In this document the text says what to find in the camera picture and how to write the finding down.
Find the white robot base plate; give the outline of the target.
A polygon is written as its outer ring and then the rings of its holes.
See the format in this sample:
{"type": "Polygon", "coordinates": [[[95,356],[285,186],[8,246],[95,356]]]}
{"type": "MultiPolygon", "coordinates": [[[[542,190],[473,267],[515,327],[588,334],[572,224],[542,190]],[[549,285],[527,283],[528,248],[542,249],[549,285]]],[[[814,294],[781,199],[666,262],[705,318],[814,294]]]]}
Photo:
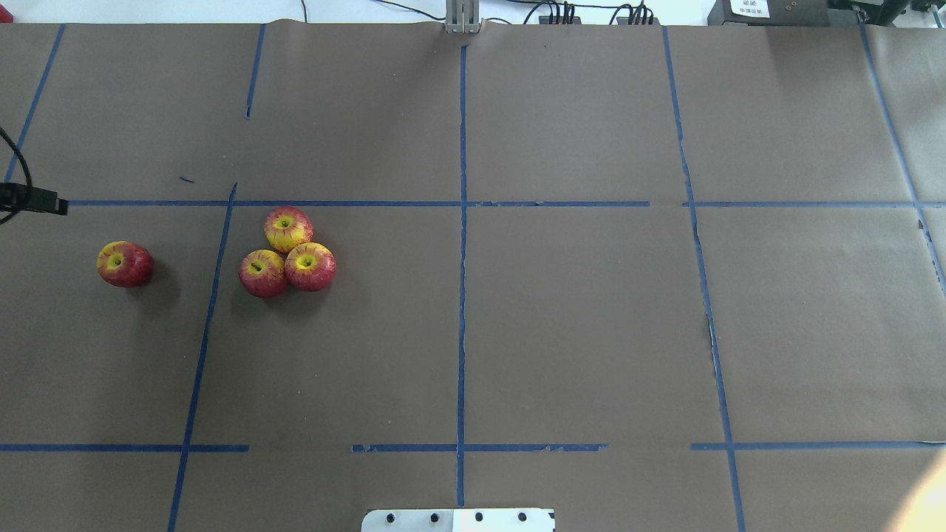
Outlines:
{"type": "Polygon", "coordinates": [[[555,531],[557,519],[546,508],[376,509],[361,531],[555,531]]]}

